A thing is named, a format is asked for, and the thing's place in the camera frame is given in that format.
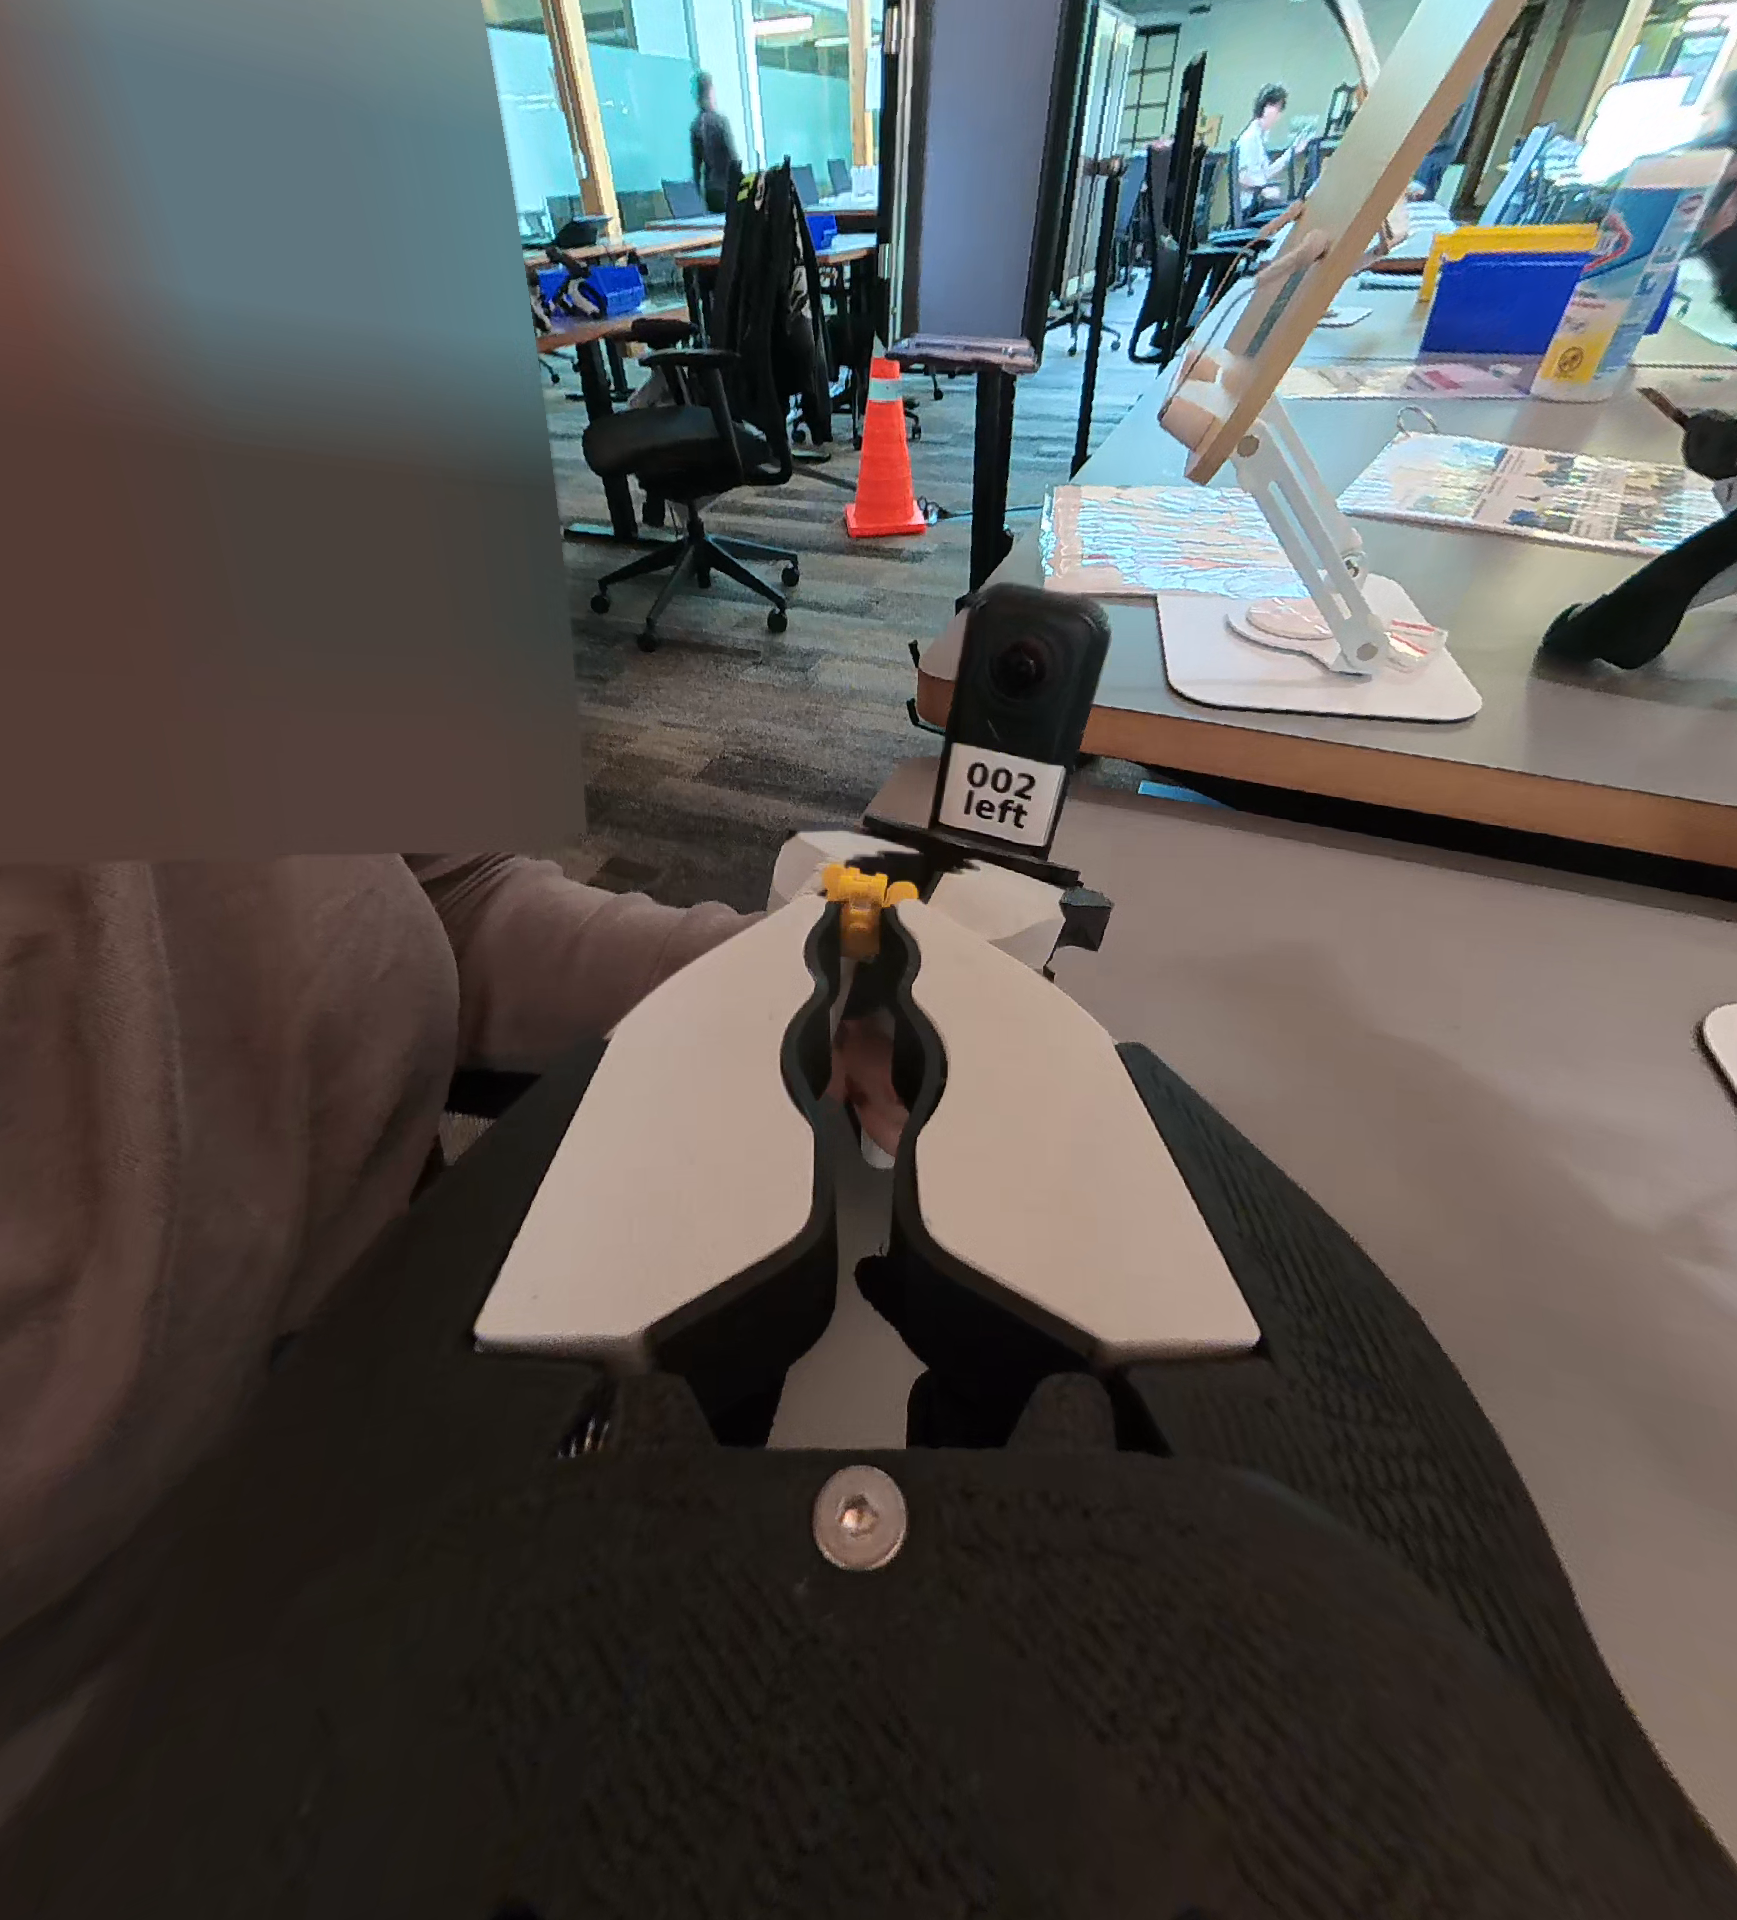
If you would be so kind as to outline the black office chair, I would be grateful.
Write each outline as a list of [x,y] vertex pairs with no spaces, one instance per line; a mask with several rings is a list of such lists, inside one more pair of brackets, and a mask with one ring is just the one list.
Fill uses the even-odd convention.
[[763,602],[767,630],[785,633],[787,592],[800,581],[799,553],[752,539],[720,539],[701,518],[704,508],[725,494],[785,487],[794,475],[772,323],[749,328],[738,346],[660,348],[649,364],[666,380],[669,403],[625,407],[592,424],[583,455],[599,478],[636,479],[666,506],[680,506],[686,530],[602,574],[589,608],[606,613],[616,586],[658,574],[662,586],[638,636],[649,653],[675,589],[721,575]]

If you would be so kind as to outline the white lamp stand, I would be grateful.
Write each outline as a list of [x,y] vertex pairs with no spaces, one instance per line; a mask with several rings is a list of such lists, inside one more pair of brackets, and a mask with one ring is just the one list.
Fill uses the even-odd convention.
[[1182,353],[1158,419],[1187,450],[1190,481],[1214,481],[1239,454],[1520,10],[1519,2],[1417,5],[1227,334],[1216,346]]

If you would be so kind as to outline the yellow plastic bin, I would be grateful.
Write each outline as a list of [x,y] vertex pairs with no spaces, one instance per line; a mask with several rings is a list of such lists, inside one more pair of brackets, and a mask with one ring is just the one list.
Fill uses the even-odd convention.
[[1599,249],[1599,235],[1601,226],[1597,221],[1451,226],[1430,235],[1417,300],[1430,306],[1437,297],[1441,272],[1451,262],[1464,258],[1588,260]]

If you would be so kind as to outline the black stand with tray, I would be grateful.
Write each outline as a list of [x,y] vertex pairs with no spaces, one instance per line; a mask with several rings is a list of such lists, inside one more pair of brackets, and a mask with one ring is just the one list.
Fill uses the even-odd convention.
[[1013,546],[1006,518],[1017,386],[1039,372],[1041,352],[1026,338],[912,334],[890,341],[888,356],[902,368],[977,377],[971,574],[968,587],[956,600],[960,610]]

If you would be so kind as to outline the grey partition panel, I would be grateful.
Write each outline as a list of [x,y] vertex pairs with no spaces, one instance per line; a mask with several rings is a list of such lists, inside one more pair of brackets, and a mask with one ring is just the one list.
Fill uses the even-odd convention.
[[1085,2],[888,2],[880,21],[880,334],[899,353],[1039,353],[1065,241]]

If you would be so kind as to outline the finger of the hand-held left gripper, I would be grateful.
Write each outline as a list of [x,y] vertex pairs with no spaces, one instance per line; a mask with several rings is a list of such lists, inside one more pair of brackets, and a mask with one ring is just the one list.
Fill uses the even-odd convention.
[[1020,988],[1046,977],[1065,928],[1062,889],[1006,867],[942,873],[910,906],[917,988]]
[[780,909],[800,895],[827,897],[830,865],[858,867],[871,853],[871,838],[854,828],[806,828],[797,832],[777,855],[767,886],[767,909]]

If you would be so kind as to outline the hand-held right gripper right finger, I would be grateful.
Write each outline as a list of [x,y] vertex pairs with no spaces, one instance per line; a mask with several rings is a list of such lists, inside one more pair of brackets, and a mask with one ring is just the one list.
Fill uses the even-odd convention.
[[1254,1352],[1257,1315],[1110,1034],[932,904],[887,909],[885,929],[920,1052],[899,1157],[919,1251],[1098,1370]]

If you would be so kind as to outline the grey desk with wooden edge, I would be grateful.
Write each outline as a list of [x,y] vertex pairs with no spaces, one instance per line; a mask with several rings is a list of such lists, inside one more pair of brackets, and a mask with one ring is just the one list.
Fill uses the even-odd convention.
[[[1737,349],[1671,318],[1639,380],[1737,411]],[[1400,430],[1403,399],[1283,402],[1326,486],[1355,481]],[[1425,402],[1443,434],[1664,464],[1674,421],[1624,392],[1603,403]],[[1374,569],[1448,628],[1483,695],[1463,724],[1219,712],[1169,687],[1157,612],[1110,605],[1113,645],[1085,747],[1185,775],[1647,852],[1737,872],[1737,619],[1693,616],[1661,661],[1579,674],[1536,657],[1554,612],[1616,586],[1632,558],[1497,534],[1360,521]]]

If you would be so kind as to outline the silver padded bag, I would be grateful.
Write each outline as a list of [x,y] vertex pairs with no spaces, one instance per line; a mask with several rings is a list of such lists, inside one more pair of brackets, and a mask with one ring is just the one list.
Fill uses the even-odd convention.
[[1046,587],[1097,597],[1262,597],[1297,584],[1246,492],[1193,484],[1059,486],[1046,494],[1039,551]]

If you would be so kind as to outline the person's left forearm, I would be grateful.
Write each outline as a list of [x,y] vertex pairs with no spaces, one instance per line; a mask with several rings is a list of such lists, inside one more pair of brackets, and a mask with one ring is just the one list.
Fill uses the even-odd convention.
[[666,906],[520,853],[408,853],[456,969],[458,1068],[536,1071],[606,1038],[644,996],[757,922],[721,901]]

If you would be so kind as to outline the person's left hand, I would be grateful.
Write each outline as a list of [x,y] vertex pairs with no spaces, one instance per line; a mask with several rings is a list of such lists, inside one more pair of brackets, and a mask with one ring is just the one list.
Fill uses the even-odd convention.
[[910,1117],[895,1077],[890,1011],[843,1015],[836,1021],[828,1095],[853,1116],[865,1157],[876,1167],[890,1167]]

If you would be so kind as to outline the blue plastic bin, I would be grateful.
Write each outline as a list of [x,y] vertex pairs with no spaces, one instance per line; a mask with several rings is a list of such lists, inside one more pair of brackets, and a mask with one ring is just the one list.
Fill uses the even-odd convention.
[[1588,251],[1463,251],[1434,276],[1419,353],[1540,358],[1553,341]]
[[645,297],[640,268],[621,260],[537,265],[533,289],[550,323],[625,318],[640,312]]

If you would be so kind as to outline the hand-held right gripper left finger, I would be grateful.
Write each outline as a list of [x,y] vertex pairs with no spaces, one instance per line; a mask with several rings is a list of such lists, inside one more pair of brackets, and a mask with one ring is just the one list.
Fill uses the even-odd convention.
[[484,1352],[636,1370],[655,1331],[788,1246],[815,1209],[815,1130],[785,1040],[827,1006],[793,899],[616,1024],[480,1308]]

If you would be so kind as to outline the orange traffic cone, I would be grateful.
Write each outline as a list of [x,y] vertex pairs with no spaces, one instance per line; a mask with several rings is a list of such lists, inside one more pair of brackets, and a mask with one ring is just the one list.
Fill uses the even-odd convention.
[[887,539],[928,532],[910,467],[902,376],[888,353],[871,359],[854,497],[843,512],[848,537]]

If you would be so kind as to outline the small yellow toy brick assembly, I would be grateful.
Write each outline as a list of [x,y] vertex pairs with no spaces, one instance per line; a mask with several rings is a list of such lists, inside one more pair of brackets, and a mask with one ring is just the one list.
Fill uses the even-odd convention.
[[883,916],[897,906],[920,901],[920,889],[910,879],[838,859],[822,867],[820,882],[824,899],[833,906],[836,947],[845,962],[876,962]]

